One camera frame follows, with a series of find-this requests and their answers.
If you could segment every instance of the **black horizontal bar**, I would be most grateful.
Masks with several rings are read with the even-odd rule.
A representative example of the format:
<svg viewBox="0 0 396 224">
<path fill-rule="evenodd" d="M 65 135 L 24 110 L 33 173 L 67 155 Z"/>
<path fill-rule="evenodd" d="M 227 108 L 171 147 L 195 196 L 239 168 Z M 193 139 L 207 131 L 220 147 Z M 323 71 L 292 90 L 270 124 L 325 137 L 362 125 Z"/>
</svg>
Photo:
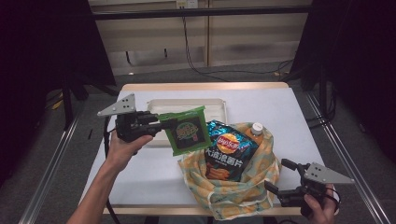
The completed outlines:
<svg viewBox="0 0 396 224">
<path fill-rule="evenodd" d="M 320 12 L 329 7 L 289 6 L 289 7 L 223 7 L 223 8 L 188 8 L 164 9 L 146 11 L 94 12 L 93 17 L 98 21 L 127 20 L 171 17 L 201 17 L 201 16 L 232 16 L 255 14 L 286 14 Z"/>
</svg>

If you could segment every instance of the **human hand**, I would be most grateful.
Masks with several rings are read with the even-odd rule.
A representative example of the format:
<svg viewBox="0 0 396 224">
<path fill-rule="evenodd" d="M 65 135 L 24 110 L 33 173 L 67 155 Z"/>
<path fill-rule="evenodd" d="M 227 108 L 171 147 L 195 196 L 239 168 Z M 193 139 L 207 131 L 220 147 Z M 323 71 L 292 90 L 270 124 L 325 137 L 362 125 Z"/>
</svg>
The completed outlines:
<svg viewBox="0 0 396 224">
<path fill-rule="evenodd" d="M 333 185 L 326 185 L 327 195 L 333 197 L 332 190 Z M 308 206 L 312 209 L 312 214 L 308 218 L 311 224 L 333 224 L 334 223 L 334 210 L 335 210 L 335 202 L 327 197 L 323 200 L 323 209 L 320 206 L 319 202 L 311 195 L 305 194 L 304 199 Z"/>
<path fill-rule="evenodd" d="M 125 169 L 132 156 L 151 140 L 151 135 L 143 135 L 133 142 L 126 143 L 118 138 L 117 131 L 113 131 L 111 133 L 110 148 L 105 163 L 116 172 L 121 172 Z"/>
</svg>

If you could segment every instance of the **person's left arm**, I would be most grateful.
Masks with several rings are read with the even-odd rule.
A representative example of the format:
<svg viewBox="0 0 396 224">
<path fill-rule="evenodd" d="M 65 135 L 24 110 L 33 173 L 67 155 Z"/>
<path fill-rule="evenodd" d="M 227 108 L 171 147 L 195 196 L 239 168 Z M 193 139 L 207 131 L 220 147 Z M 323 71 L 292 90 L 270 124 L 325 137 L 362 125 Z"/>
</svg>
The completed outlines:
<svg viewBox="0 0 396 224">
<path fill-rule="evenodd" d="M 117 132 L 114 131 L 111 134 L 110 149 L 105 162 L 67 223 L 100 223 L 117 175 L 125 169 L 134 153 L 151 140 L 152 136 L 145 135 L 131 143 L 125 143 L 117 137 Z"/>
</svg>

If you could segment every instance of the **white bottle cap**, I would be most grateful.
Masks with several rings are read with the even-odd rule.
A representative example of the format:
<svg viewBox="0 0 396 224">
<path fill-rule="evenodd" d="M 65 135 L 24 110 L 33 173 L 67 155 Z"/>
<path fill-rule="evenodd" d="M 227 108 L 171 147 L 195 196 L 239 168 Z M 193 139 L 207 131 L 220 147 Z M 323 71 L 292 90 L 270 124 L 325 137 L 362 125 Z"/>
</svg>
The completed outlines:
<svg viewBox="0 0 396 224">
<path fill-rule="evenodd" d="M 251 126 L 251 132 L 256 135 L 262 134 L 262 129 L 263 127 L 260 123 L 253 123 L 253 125 Z"/>
</svg>

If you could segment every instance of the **wall outlet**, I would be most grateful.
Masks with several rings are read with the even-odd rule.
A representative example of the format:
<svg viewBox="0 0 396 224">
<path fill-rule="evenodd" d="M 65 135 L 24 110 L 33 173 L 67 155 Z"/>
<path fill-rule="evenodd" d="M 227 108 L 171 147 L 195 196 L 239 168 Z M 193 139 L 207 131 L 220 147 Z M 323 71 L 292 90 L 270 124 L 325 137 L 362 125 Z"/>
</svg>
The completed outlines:
<svg viewBox="0 0 396 224">
<path fill-rule="evenodd" d="M 176 8 L 187 8 L 187 0 L 176 0 Z"/>
<path fill-rule="evenodd" d="M 198 0 L 187 0 L 187 8 L 198 8 Z"/>
</svg>

